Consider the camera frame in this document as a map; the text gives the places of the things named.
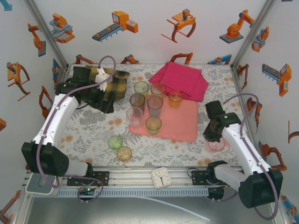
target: pink cloth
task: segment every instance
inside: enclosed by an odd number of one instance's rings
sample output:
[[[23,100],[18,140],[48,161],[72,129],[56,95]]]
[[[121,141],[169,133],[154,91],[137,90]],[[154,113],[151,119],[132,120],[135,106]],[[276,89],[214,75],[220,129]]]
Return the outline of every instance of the pink cloth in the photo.
[[[202,102],[209,83],[203,78],[201,70],[167,62],[153,77],[150,83],[161,82],[166,86],[166,95],[172,90],[184,92],[184,99]]]

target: metal floor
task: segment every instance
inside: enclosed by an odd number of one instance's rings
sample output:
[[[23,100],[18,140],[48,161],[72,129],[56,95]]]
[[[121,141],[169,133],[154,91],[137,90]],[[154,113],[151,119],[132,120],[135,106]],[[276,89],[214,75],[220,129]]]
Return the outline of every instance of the metal floor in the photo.
[[[225,197],[233,194],[226,190]],[[179,209],[139,198],[100,198],[81,204],[75,198],[33,198],[26,218],[27,224],[270,224],[261,219],[254,209],[243,206],[238,197],[228,202],[211,203],[205,197],[159,197],[205,216],[207,222]],[[270,215],[270,207],[260,211]]]

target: table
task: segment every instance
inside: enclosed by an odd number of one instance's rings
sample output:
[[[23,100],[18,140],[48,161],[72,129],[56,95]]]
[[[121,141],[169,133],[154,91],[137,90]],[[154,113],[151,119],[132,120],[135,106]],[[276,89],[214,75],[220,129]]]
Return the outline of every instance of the table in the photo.
[[[209,82],[204,101],[199,105],[198,137],[195,142],[178,142],[132,134],[128,130],[126,111],[130,107],[129,97],[134,93],[134,84],[147,81],[163,64],[118,64],[117,70],[130,73],[125,98],[114,103],[114,113],[104,114],[91,107],[76,110],[63,134],[60,150],[70,159],[86,161],[94,166],[206,166],[211,161],[225,160],[231,166],[239,166],[238,159],[230,145],[226,142],[220,152],[206,149],[206,140],[202,136],[209,119],[205,104],[236,95],[235,84],[229,65],[189,65],[202,70],[202,75]],[[104,68],[113,65],[105,64]],[[238,98],[225,104],[226,112],[235,112],[242,120],[242,110]],[[109,148],[108,139],[113,135],[123,138],[123,145],[132,149],[130,162],[123,163],[116,157],[115,151]]]

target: clock face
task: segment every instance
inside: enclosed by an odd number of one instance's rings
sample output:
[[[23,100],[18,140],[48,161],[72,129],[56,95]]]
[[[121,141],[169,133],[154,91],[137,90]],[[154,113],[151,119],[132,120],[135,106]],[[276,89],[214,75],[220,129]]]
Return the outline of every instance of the clock face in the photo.
[[[151,173],[155,188],[167,187],[171,184],[171,178],[167,168],[155,169]]]

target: yellow plaid cloth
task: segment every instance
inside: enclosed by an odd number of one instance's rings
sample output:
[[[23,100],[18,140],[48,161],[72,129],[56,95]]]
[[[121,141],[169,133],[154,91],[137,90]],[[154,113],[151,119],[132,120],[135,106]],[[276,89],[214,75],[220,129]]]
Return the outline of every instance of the yellow plaid cloth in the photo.
[[[85,67],[91,70],[90,80],[95,81],[95,77],[98,74],[97,67],[89,66],[89,65]],[[104,69],[104,71],[107,74],[111,74],[113,69]],[[114,101],[118,101],[125,97],[125,93],[127,90],[127,79],[129,78],[129,74],[130,73],[126,71],[119,71],[119,70],[115,71],[112,82],[108,83],[107,85],[105,95],[104,95],[105,101],[108,100],[108,97],[112,92],[115,92]]]

